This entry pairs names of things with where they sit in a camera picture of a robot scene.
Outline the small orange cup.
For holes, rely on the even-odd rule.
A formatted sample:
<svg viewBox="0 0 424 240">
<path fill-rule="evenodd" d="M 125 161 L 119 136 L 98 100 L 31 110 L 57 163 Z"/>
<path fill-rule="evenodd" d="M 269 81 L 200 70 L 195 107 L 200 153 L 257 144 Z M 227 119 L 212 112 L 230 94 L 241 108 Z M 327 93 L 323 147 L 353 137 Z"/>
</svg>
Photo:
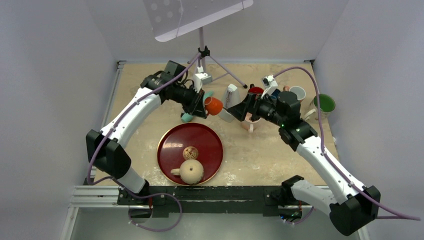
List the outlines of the small orange cup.
<svg viewBox="0 0 424 240">
<path fill-rule="evenodd" d="M 209 115 L 216 116 L 223 109 L 223 103 L 215 97 L 207 97 L 204 100 L 205 110 Z"/>
</svg>

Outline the pink upside-down mug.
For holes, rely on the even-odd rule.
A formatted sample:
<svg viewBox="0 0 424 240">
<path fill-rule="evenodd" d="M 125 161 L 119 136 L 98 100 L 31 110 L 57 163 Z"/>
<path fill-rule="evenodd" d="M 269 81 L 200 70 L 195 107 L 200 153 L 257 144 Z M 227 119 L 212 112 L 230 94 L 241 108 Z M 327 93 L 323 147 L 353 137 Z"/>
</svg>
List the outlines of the pink upside-down mug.
<svg viewBox="0 0 424 240">
<path fill-rule="evenodd" d="M 244 120 L 240 123 L 241 126 L 250 134 L 253 133 L 261 124 L 261 119 L 252 120 L 252 114 L 247 113 Z"/>
</svg>

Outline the beige round upside-down mug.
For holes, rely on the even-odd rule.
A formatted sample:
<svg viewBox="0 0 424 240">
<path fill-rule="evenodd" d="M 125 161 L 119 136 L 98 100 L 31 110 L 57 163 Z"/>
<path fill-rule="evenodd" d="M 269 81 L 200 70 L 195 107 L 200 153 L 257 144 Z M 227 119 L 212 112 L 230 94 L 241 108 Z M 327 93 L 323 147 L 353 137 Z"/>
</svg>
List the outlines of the beige round upside-down mug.
<svg viewBox="0 0 424 240">
<path fill-rule="evenodd" d="M 172 169 L 170 173 L 174 176 L 180 176 L 185 184 L 195 185 L 203 179 L 204 167 L 196 159 L 187 159 L 179 168 Z"/>
</svg>

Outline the red mug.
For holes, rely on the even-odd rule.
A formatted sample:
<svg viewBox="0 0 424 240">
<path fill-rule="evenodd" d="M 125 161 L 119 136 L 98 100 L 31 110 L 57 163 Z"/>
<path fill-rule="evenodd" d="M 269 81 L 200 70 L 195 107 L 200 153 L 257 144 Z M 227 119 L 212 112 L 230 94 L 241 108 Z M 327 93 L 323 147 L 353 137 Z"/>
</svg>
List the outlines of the red mug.
<svg viewBox="0 0 424 240">
<path fill-rule="evenodd" d="M 259 86 L 255 86 L 253 83 L 251 83 L 249 85 L 248 93 L 252 93 L 252 94 L 263 94 L 264 93 L 264 89 L 261 88 L 261 87 L 259 87 Z"/>
</svg>

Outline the tall cream upside-down mug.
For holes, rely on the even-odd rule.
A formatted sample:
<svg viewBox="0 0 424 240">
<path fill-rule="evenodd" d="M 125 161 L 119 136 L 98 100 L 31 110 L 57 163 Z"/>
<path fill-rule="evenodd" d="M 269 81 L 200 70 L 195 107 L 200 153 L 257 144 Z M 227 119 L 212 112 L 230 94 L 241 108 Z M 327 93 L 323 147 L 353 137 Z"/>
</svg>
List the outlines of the tall cream upside-down mug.
<svg viewBox="0 0 424 240">
<path fill-rule="evenodd" d="M 303 115 L 303 119 L 310 123 L 318 123 L 319 116 L 321 120 L 325 120 L 330 113 L 332 113 L 336 108 L 336 102 L 334 99 L 327 94 L 319 94 L 319 106 L 320 106 L 320 114 L 318 113 L 318 99 L 315 96 L 313 100 L 308 105 L 305 114 Z"/>
</svg>

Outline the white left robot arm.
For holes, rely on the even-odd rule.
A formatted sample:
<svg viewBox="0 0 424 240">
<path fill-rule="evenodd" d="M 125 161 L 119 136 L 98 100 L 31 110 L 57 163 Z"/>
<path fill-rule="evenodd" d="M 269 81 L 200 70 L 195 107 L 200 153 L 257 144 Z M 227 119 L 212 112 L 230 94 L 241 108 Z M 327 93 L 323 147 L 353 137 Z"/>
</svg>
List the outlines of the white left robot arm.
<svg viewBox="0 0 424 240">
<path fill-rule="evenodd" d="M 206 118 L 203 79 L 209 75 L 201 66 L 186 86 L 189 67 L 169 61 L 164 70 L 148 75 L 141 82 L 133 99 L 101 130 L 90 130 L 86 139 L 89 167 L 108 174 L 129 191 L 129 197 L 138 205 L 149 199 L 149 182 L 133 168 L 125 148 L 144 120 L 165 101 L 181 104 L 182 110 L 192 116 Z"/>
</svg>

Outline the pink flower mug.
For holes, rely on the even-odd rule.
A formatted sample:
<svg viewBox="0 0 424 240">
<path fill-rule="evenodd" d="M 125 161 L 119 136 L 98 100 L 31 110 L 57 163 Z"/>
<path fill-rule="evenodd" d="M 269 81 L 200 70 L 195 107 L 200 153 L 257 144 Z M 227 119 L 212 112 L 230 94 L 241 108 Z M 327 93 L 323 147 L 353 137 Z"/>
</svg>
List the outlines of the pink flower mug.
<svg viewBox="0 0 424 240">
<path fill-rule="evenodd" d="M 305 99 L 305 97 L 306 97 L 306 91 L 305 91 L 305 89 L 302 88 L 302 87 L 300 87 L 300 86 L 288 86 L 288 85 L 285 85 L 283 87 L 283 91 L 287 91 L 287 92 L 291 92 L 291 93 L 296 94 L 297 100 L 299 102 L 302 102 Z"/>
</svg>

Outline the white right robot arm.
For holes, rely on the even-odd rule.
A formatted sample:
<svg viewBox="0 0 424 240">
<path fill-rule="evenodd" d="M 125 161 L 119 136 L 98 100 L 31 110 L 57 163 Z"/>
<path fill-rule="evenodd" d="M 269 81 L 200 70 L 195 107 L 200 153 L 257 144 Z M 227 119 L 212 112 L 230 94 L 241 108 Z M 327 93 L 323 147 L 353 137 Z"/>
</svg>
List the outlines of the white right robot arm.
<svg viewBox="0 0 424 240">
<path fill-rule="evenodd" d="M 367 187 L 352 176 L 325 146 L 321 146 L 322 139 L 301 118 L 300 110 L 297 96 L 283 91 L 276 100 L 248 93 L 241 103 L 228 108 L 227 112 L 239 121 L 251 114 L 255 119 L 279 127 L 281 139 L 303 157 L 329 187 L 329 191 L 325 191 L 296 175 L 282 183 L 282 200 L 288 204 L 300 200 L 312 205 L 329 216 L 341 234 L 349 236 L 377 218 L 381 193 L 375 186 Z"/>
</svg>

